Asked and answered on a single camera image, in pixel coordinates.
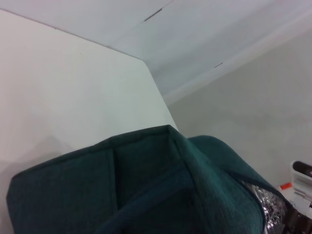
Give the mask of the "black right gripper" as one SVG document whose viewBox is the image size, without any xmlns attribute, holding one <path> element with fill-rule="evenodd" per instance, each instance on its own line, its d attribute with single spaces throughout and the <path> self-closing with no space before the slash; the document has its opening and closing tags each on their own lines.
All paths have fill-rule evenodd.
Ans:
<svg viewBox="0 0 312 234">
<path fill-rule="evenodd" d="M 288 202 L 285 214 L 286 234 L 311 234 L 312 233 L 312 202 L 304 203 L 306 211 L 302 213 L 292 203 Z"/>
</svg>

